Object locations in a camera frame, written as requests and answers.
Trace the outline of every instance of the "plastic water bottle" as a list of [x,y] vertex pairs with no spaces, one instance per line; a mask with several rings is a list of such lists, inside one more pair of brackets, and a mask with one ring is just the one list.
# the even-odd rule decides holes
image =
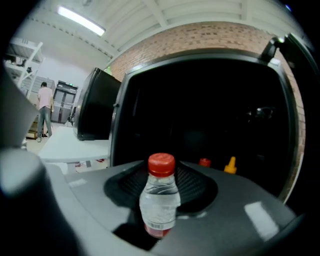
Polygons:
[[144,228],[155,238],[164,237],[176,223],[180,194],[175,182],[175,158],[156,153],[148,159],[149,177],[140,195]]

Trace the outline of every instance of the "yellow bottle cap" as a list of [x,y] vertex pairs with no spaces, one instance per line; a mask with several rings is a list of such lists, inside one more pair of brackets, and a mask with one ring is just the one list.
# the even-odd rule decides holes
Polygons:
[[224,167],[224,171],[229,174],[236,174],[237,167],[235,156],[231,157],[229,164]]

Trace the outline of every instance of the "white shelving unit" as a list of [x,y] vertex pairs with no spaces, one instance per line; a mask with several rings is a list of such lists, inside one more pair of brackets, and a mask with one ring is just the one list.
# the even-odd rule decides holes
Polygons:
[[[45,60],[41,53],[42,45],[42,42],[36,44],[25,39],[13,37],[7,48],[7,55],[15,56],[21,58],[22,60],[26,60],[26,62],[24,63],[24,67],[13,65],[8,62],[5,62],[4,66],[6,67],[8,73],[12,75],[12,77],[18,78],[16,82],[18,88],[21,88],[22,82],[25,79],[30,80],[30,87],[26,95],[28,99],[30,98],[30,93],[32,91],[32,87],[34,85],[38,70],[42,62]],[[27,72],[28,67],[31,66],[31,72]]]

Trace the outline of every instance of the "pink shirt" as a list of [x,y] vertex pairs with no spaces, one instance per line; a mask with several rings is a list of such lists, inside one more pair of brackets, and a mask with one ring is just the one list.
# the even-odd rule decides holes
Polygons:
[[48,87],[42,87],[38,92],[38,99],[40,100],[39,109],[42,109],[43,107],[50,109],[51,97],[52,90]]

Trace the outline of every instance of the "brick wall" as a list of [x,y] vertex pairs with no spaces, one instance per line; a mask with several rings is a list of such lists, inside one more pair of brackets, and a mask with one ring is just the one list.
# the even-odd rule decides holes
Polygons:
[[[114,60],[110,65],[110,69],[113,76],[122,81],[125,72],[139,64],[185,50],[199,48],[233,48],[260,54],[273,36],[274,35],[252,26],[231,22],[186,24],[165,30],[139,42]],[[276,58],[281,60],[290,80],[299,115],[297,164],[288,181],[289,185],[287,189],[280,195],[281,199],[284,199],[294,181],[298,171],[300,156],[305,148],[306,124],[303,103],[296,80],[281,53],[277,52]]]

